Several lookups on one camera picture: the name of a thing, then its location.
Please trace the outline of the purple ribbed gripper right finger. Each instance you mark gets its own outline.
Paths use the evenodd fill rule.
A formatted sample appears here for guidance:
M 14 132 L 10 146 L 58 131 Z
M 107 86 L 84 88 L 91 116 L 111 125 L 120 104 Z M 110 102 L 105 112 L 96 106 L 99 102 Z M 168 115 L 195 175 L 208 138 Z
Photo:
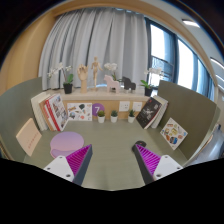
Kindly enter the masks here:
M 145 184 L 152 183 L 182 169 L 182 166 L 169 155 L 159 156 L 139 144 L 135 144 L 132 150 Z

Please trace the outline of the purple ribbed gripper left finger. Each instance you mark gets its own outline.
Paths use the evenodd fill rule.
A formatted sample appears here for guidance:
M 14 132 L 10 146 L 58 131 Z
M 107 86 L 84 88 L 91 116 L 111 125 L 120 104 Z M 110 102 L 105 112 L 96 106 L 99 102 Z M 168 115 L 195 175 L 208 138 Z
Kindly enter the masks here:
M 44 170 L 81 186 L 92 154 L 92 145 L 87 145 L 68 156 L 56 157 Z

